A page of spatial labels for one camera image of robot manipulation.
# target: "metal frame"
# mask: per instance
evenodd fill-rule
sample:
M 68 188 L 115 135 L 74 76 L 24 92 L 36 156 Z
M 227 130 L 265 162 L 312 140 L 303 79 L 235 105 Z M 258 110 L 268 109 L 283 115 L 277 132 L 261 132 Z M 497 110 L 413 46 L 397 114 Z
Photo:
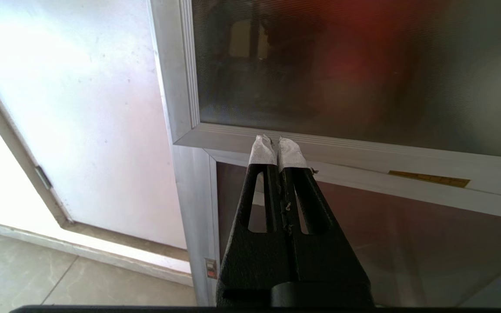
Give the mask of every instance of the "metal frame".
M 501 216 L 501 157 L 370 143 L 200 122 L 191 0 L 148 0 L 160 91 L 174 154 L 191 271 L 199 305 L 214 305 L 219 264 L 215 162 L 247 166 L 257 134 L 288 137 L 317 180 Z M 467 188 L 387 175 L 388 171 L 467 178 Z

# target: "frosted glass panel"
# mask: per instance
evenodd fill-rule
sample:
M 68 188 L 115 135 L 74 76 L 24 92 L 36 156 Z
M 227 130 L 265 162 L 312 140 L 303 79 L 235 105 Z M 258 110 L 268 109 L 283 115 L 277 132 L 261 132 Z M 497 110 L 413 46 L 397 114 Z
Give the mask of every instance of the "frosted glass panel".
M 144 0 L 0 0 L 0 99 L 77 222 L 185 248 Z
M 501 1 L 193 0 L 201 121 L 501 156 Z

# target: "glass pane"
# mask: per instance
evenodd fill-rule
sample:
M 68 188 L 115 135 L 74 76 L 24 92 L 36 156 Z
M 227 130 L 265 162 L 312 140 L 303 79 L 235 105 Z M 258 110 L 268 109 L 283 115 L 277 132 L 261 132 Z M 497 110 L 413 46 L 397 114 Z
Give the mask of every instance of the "glass pane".
M 245 173 L 242 166 L 217 163 L 221 257 Z M 323 182 L 318 186 L 366 271 L 377 304 L 501 307 L 500 216 Z M 497 283 L 499 293 L 488 296 Z
M 200 119 L 501 156 L 501 1 L 193 0 Z

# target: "gold label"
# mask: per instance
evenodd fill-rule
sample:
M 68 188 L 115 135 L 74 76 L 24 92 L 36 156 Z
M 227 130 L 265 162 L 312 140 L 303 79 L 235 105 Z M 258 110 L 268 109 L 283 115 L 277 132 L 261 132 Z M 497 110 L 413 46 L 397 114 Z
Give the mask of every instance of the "gold label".
M 422 180 L 424 182 L 454 186 L 454 187 L 459 187 L 459 188 L 465 188 L 465 186 L 467 186 L 467 184 L 471 181 L 471 180 L 465 180 L 463 178 L 425 175 L 425 174 L 408 173 L 408 172 L 398 172 L 397 170 L 390 170 L 388 172 L 388 174 L 394 175 L 394 176 L 405 177 L 405 178 L 412 178 L 414 180 Z

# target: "tiled floor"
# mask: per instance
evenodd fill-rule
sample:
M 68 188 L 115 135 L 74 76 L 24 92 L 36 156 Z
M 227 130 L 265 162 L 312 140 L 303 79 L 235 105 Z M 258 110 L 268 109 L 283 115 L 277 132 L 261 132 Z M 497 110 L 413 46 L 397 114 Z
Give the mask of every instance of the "tiled floor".
M 0 236 L 0 313 L 22 305 L 196 305 L 192 287 Z

